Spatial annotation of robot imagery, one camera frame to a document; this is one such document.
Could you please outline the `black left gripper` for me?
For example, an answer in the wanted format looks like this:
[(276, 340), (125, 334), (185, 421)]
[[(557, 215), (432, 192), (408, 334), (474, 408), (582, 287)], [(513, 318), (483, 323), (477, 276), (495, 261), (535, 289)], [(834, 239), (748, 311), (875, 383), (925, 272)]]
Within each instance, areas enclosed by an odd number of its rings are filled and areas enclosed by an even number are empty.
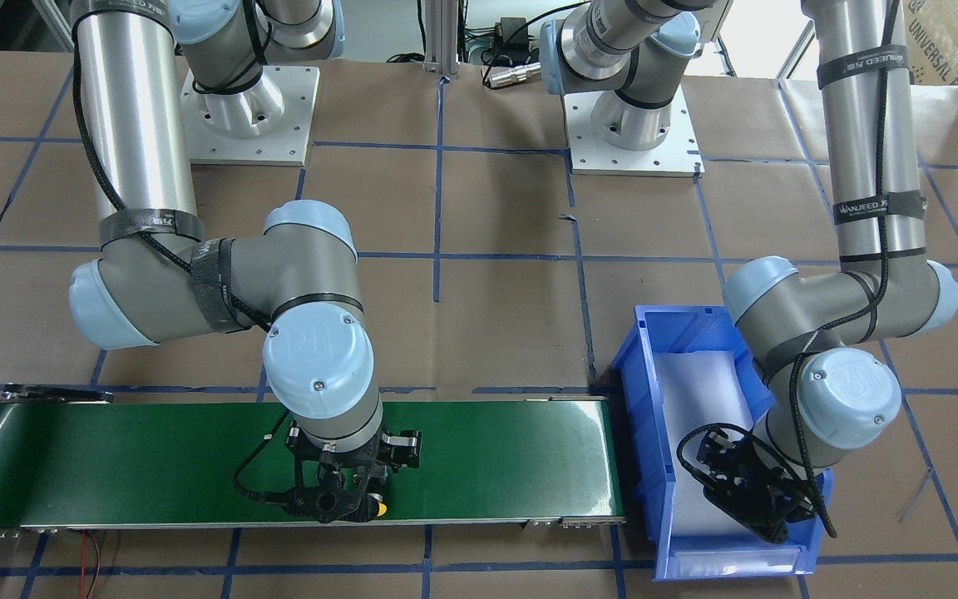
[(708, 487), (708, 500), (762, 541), (784, 543), (788, 524), (813, 519), (814, 506), (783, 468), (765, 466), (754, 446), (741, 447), (737, 482)]

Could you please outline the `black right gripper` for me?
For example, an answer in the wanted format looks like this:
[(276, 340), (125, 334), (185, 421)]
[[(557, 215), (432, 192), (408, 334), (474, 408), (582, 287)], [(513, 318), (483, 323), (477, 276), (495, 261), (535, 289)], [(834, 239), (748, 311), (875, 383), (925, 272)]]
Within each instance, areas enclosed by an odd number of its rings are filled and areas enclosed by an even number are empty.
[(336, 453), (329, 444), (315, 446), (298, 425), (290, 425), (285, 446), (295, 458), (295, 485), (285, 492), (283, 511), (319, 523), (368, 522), (366, 496), (383, 497), (388, 476), (388, 466), (379, 459), (381, 436)]

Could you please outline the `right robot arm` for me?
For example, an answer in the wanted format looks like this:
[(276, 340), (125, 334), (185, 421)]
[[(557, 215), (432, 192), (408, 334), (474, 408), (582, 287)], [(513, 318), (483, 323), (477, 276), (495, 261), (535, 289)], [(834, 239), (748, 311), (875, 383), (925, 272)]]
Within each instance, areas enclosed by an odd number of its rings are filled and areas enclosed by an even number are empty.
[(176, 97), (175, 45), (247, 22), (236, 1), (75, 1), (77, 129), (100, 191), (102, 256), (75, 270), (77, 328), (102, 349), (265, 330), (264, 369), (293, 418), (295, 484), (255, 502), (321, 523), (385, 513), (389, 436), (342, 213), (291, 200), (263, 232), (206, 239)]

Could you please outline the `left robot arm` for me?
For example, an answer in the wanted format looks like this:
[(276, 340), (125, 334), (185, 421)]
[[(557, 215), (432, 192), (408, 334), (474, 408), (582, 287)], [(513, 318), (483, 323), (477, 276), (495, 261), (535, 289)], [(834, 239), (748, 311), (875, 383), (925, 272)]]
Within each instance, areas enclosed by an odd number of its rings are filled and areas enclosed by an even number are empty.
[[(590, 96), (589, 139), (620, 152), (654, 151), (678, 117), (699, 124), (721, 109), (768, 124), (748, 99), (704, 100), (688, 75), (707, 1), (593, 1), (543, 29), (545, 87)], [(817, 94), (832, 189), (812, 225), (772, 209), (791, 204), (788, 183), (771, 200), (746, 200), (745, 230), (771, 249), (817, 241), (837, 268), (803, 273), (783, 255), (753, 255), (727, 277), (723, 304), (774, 402), (756, 424), (696, 425), (675, 443), (678, 466), (735, 526), (768, 543), (795, 523), (836, 536), (820, 474), (873, 443), (897, 418), (901, 385), (868, 353), (877, 339), (939, 329), (958, 308), (953, 274), (929, 259), (928, 201), (921, 192), (910, 107), (904, 1), (803, 1), (820, 63)]]

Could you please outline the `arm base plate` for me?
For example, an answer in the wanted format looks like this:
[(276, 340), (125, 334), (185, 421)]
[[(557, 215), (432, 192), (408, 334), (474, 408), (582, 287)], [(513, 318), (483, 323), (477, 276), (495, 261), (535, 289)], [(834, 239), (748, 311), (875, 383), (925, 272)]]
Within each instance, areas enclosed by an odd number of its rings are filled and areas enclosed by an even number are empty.
[(304, 166), (319, 80), (316, 66), (265, 66), (249, 90), (203, 95), (187, 75), (180, 105), (190, 162)]
[(704, 164), (684, 92), (658, 109), (631, 106), (615, 92), (562, 97), (571, 167), (577, 174), (692, 177)]

